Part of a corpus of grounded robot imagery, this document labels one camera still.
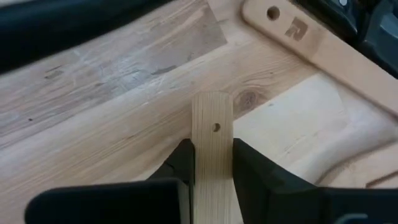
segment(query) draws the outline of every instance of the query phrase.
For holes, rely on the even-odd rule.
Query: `wood grain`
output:
[[[364,187],[397,170],[393,159],[382,159],[396,152],[352,157],[397,141],[397,127],[390,114],[319,73],[237,119],[234,136],[314,184],[338,166],[340,174],[333,171],[322,185]]]
[[[0,149],[224,44],[205,0],[179,0],[79,47],[2,75]]]
[[[270,19],[269,13],[278,14]],[[398,115],[398,81],[288,1],[246,1],[245,20],[333,78]]]
[[[193,98],[192,142],[194,223],[231,223],[233,101],[227,93],[199,93]]]
[[[0,150],[2,222],[23,223],[26,204],[43,190],[126,182],[150,176],[181,139],[189,138],[191,100],[198,92],[228,92],[234,99],[238,117],[316,72],[284,48],[245,26],[239,17],[240,1],[210,0],[208,5],[203,2],[175,1],[173,4],[180,7],[166,5],[121,30],[0,77],[0,123],[7,124],[0,128],[0,134],[4,134],[0,138],[3,146]],[[95,70],[98,67],[85,65],[76,58],[74,50],[81,55],[88,54],[95,65],[128,68],[134,64],[134,57],[125,63],[120,59],[131,53],[128,49],[139,41],[136,38],[140,33],[136,31],[159,37],[156,32],[160,32],[162,26],[169,27],[164,30],[166,33],[178,30],[185,21],[194,21],[192,18],[197,18],[197,11],[201,11],[191,10],[192,13],[186,13],[180,20],[176,18],[192,5],[205,6],[208,28],[214,27],[223,33],[222,43],[217,41],[218,32],[214,34],[215,40],[208,39],[214,50],[184,61],[183,65],[167,73],[143,80],[135,88],[123,90],[120,94],[112,91],[91,94],[88,90],[86,99],[90,100],[87,101],[81,100],[82,92],[69,96],[74,91],[86,91],[87,85],[95,85],[99,77]],[[168,40],[191,36],[188,30],[202,29],[200,24],[192,23],[189,29],[174,32]],[[200,34],[191,38],[192,46],[206,48]],[[155,44],[143,52],[155,55],[180,41],[171,45]],[[158,59],[179,52],[184,53],[184,49],[170,55],[163,54]],[[57,76],[53,81],[45,79],[45,71],[62,62],[69,62],[68,70],[64,72],[66,75]],[[123,71],[125,69],[112,69],[108,74],[120,77]],[[72,75],[78,78],[78,86],[74,90],[70,90],[73,87]],[[133,80],[133,76],[131,73],[124,78]],[[43,116],[43,120],[23,116],[33,112]],[[28,123],[29,118],[33,119],[31,123],[37,123],[23,128],[24,124],[20,122]],[[241,223],[239,212],[232,216],[233,223]]]

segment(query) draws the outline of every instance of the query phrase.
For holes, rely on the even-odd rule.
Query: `wooden handle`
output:
[[[199,93],[192,100],[195,145],[194,224],[230,224],[233,101],[227,93]]]
[[[398,82],[285,0],[247,0],[244,19],[385,110],[398,115]]]

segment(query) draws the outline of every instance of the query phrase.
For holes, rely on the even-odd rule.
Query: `wooden strip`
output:
[[[194,223],[231,223],[233,101],[209,92],[192,101],[196,150]]]
[[[385,111],[320,73],[236,120],[234,137],[313,184],[327,174],[322,185],[365,187],[398,170],[398,151],[352,157],[397,141],[396,129]]]
[[[398,81],[288,1],[248,0],[243,17],[367,99],[398,115]]]

